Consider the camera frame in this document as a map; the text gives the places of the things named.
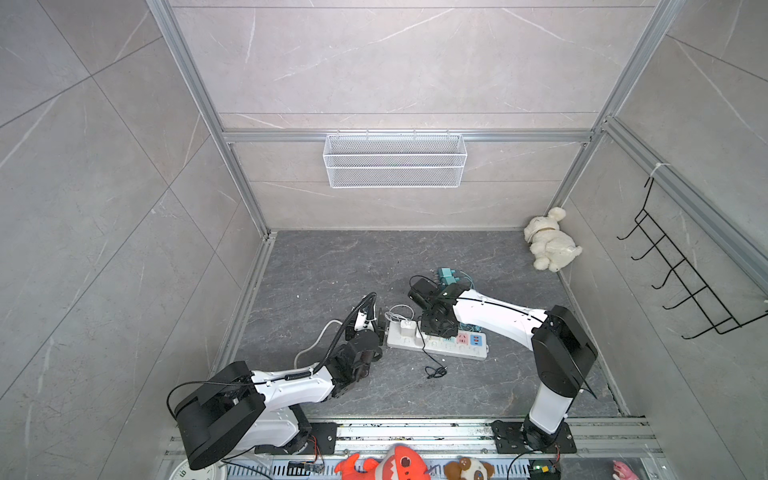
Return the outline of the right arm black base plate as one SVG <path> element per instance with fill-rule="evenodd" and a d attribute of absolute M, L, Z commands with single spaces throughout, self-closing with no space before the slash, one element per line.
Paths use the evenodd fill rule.
<path fill-rule="evenodd" d="M 495 420 L 490 424 L 492 437 L 499 454 L 575 454 L 577 447 L 570 427 L 562 422 L 555 433 L 547 433 L 529 419 L 522 422 Z"/>

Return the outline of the white USB charger adapter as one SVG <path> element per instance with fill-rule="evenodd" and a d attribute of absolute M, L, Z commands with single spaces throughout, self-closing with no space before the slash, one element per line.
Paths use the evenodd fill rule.
<path fill-rule="evenodd" d="M 400 334 L 404 338 L 414 338 L 417 333 L 417 327 L 418 323 L 413 320 L 401 320 L 399 322 L 400 324 Z"/>

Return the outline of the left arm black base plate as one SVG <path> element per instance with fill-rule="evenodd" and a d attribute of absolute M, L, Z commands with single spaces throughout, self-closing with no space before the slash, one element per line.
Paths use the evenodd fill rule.
<path fill-rule="evenodd" d="M 339 425 L 334 422 L 313 422 L 309 429 L 301 429 L 286 446 L 257 446 L 254 452 L 272 455 L 333 455 L 336 449 L 338 427 Z"/>

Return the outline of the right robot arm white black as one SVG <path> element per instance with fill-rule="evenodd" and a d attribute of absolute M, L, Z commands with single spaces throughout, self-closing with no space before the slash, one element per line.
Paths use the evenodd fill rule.
<path fill-rule="evenodd" d="M 452 338 L 460 325 L 473 325 L 533 352 L 539 387 L 521 435 L 532 450 L 552 446 L 575 398 L 583 390 L 592 391 L 587 376 L 597 349 L 574 314 L 559 305 L 548 310 L 514 305 L 457 282 L 439 285 L 423 275 L 412 276 L 409 287 L 408 297 L 422 310 L 421 333 Z"/>

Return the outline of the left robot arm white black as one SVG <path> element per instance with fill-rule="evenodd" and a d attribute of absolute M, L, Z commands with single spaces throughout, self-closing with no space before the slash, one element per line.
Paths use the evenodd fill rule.
<path fill-rule="evenodd" d="M 209 380 L 195 381 L 197 389 L 169 409 L 189 466 L 201 470 L 260 448 L 296 452 L 311 434 L 301 406 L 342 395 L 381 357 L 379 335 L 361 330 L 308 367 L 263 372 L 236 361 Z"/>

